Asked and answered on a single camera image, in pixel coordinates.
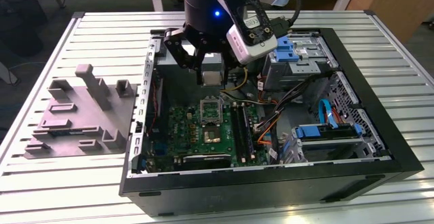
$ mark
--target motherboard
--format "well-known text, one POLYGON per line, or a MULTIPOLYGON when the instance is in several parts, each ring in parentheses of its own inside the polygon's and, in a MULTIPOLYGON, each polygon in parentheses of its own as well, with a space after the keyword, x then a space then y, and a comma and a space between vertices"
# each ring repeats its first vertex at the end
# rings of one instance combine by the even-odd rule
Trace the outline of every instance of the motherboard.
POLYGON ((253 134, 256 106, 205 99, 200 105, 171 107, 169 114, 167 140, 155 144, 159 172, 268 165, 253 134))

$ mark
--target ram slot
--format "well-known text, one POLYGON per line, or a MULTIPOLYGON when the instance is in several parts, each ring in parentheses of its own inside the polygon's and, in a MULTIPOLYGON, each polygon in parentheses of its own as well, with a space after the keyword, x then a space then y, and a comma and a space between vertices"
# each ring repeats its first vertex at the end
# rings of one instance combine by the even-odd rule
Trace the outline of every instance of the ram slot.
POLYGON ((245 105, 240 107, 241 111, 242 111, 242 117, 244 117, 244 122, 245 122, 245 127, 244 131, 245 131, 245 142, 246 142, 246 152, 249 152, 250 158, 256 159, 256 149, 253 148, 253 139, 252 139, 252 131, 250 131, 250 124, 249 124, 249 117, 248 117, 248 113, 246 113, 246 107, 245 105))
POLYGON ((241 127, 240 127, 240 120, 238 120, 238 105, 232 106, 232 122, 233 122, 233 135, 234 135, 234 143, 236 143, 236 150, 237 150, 237 157, 238 161, 245 163, 246 162, 246 153, 244 148, 244 140, 241 136, 241 127))

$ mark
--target metal extrusion rail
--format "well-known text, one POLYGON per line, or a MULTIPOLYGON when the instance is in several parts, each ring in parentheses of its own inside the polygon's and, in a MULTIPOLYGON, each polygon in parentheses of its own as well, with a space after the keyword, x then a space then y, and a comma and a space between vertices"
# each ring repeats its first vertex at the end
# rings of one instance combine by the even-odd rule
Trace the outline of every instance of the metal extrusion rail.
MULTIPOLYGON (((272 17, 292 12, 270 12, 272 17)), ((123 154, 27 160, 31 132, 49 106, 54 78, 83 85, 75 67, 90 63, 107 84, 141 83, 150 30, 182 26, 184 12, 86 13, 74 18, 0 146, 0 223, 397 223, 434 220, 433 78, 376 16, 302 12, 297 27, 332 27, 423 161, 425 171, 346 203, 153 219, 118 195, 123 154)))

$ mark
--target green circuit board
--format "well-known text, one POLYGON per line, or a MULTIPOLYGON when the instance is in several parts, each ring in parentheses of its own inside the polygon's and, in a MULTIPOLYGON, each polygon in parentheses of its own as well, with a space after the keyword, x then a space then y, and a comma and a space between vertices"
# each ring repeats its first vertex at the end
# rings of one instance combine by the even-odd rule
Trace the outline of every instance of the green circuit board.
MULTIPOLYGON (((204 113, 216 117, 216 108, 204 108, 204 113)), ((246 115, 249 124, 253 126, 258 123, 257 109, 254 106, 246 107, 246 115)), ((171 107, 169 116, 169 140, 167 155, 201 155, 201 154, 229 154, 232 155, 232 167, 258 166, 268 164, 266 151, 256 152, 256 159, 241 162, 237 156, 237 145, 234 140, 232 108, 225 105, 222 108, 222 123, 220 125, 204 125, 201 123, 201 106, 171 107)), ((173 160, 167 158, 159 159, 162 171, 173 171, 173 160)))

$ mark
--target chip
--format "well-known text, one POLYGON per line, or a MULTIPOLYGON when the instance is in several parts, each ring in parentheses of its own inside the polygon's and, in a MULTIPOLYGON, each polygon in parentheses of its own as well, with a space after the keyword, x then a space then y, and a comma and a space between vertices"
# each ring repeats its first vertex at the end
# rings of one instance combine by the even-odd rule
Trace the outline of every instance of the chip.
POLYGON ((204 128, 204 141, 206 144, 221 142, 221 128, 218 126, 204 128))

